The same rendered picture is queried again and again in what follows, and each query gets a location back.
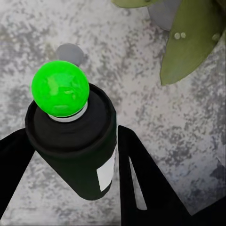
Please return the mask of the insectifuge atomizer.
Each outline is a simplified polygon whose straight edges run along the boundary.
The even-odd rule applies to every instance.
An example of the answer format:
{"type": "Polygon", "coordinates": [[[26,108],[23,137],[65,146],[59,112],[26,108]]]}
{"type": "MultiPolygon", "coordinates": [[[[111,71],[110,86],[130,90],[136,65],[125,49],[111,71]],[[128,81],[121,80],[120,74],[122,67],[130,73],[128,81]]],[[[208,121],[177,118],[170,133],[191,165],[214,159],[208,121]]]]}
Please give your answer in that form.
{"type": "Polygon", "coordinates": [[[35,150],[81,198],[95,201],[112,184],[116,110],[79,68],[85,56],[78,45],[62,44],[57,54],[60,61],[43,65],[33,77],[26,133],[35,150]]]}

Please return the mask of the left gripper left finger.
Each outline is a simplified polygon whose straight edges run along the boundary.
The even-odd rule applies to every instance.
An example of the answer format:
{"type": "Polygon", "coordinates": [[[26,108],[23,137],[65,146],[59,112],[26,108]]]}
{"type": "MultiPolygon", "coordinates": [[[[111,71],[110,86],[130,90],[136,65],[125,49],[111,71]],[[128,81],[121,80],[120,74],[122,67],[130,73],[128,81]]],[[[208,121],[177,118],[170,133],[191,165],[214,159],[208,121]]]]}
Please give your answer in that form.
{"type": "Polygon", "coordinates": [[[5,212],[35,148],[26,129],[19,129],[0,140],[0,219],[5,212]]]}

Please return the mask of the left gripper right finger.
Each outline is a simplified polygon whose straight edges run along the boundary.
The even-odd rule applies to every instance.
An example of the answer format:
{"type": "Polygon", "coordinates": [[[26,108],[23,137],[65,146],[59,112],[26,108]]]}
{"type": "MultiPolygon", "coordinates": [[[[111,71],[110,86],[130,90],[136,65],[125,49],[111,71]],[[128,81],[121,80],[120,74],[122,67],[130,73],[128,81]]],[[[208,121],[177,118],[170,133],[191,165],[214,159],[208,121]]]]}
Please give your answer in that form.
{"type": "Polygon", "coordinates": [[[137,134],[118,126],[121,226],[197,226],[137,134]],[[147,210],[139,210],[133,188],[131,158],[147,210]]]}

